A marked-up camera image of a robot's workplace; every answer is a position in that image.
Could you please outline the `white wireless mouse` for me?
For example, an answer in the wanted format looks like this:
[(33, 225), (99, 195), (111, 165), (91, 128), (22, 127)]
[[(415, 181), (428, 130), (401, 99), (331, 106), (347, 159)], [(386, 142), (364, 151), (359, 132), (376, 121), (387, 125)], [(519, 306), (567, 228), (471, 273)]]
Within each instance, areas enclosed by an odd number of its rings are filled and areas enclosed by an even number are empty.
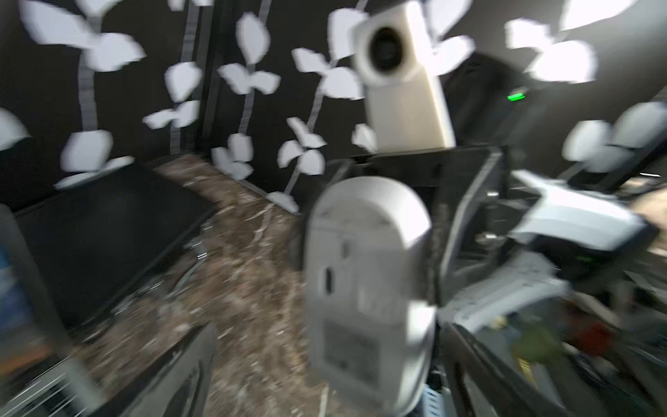
[(338, 182), (308, 219), (309, 359), (371, 413), (407, 415), (420, 399), (436, 323), (422, 269), (431, 229), (420, 197), (385, 177)]

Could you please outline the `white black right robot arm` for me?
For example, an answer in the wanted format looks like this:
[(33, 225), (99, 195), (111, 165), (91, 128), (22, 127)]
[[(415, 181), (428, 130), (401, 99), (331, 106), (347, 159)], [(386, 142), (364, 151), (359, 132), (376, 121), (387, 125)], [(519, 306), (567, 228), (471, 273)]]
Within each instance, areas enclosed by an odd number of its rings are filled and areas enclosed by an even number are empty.
[(482, 55), (439, 80), (403, 57), (389, 66), (356, 57), (373, 125), (414, 121), (431, 107), (432, 83), (453, 101), (464, 139), (421, 150), (405, 124), (381, 133), (378, 153), (347, 166), (310, 220), (309, 304), (327, 337), (414, 342), (440, 322), (475, 331), (494, 316), (587, 280), (653, 227), (617, 199), (512, 166), (510, 147), (537, 121), (542, 90), (517, 69)]

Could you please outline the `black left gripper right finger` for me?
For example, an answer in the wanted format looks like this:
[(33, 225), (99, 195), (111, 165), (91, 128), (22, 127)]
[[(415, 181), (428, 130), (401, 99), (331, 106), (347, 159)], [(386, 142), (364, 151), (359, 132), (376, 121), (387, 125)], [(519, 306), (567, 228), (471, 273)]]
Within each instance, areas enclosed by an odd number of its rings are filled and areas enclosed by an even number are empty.
[(500, 361), (467, 329), (454, 323), (441, 328), (439, 357), (458, 416), (477, 415), (465, 378), (479, 388), (498, 416), (566, 416), (568, 411), (548, 400), (516, 371)]

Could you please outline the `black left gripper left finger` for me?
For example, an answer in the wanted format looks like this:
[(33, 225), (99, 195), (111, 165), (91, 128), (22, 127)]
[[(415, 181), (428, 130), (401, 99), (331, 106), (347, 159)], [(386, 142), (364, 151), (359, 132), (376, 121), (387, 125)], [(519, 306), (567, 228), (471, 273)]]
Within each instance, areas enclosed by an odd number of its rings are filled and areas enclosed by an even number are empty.
[(215, 354), (215, 326), (193, 328), (93, 415), (202, 416)]

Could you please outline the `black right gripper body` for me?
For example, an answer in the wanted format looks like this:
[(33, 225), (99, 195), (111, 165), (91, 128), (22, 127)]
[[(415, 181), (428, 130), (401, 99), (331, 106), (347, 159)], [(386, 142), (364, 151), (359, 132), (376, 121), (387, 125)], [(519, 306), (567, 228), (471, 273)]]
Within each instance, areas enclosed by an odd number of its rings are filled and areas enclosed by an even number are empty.
[(508, 257), (505, 238), (525, 205), (510, 207), (512, 153), (468, 146), (421, 154), (355, 156), (333, 163), (333, 181), (385, 177), (413, 189), (432, 220), (420, 271), (429, 302), (450, 302)]

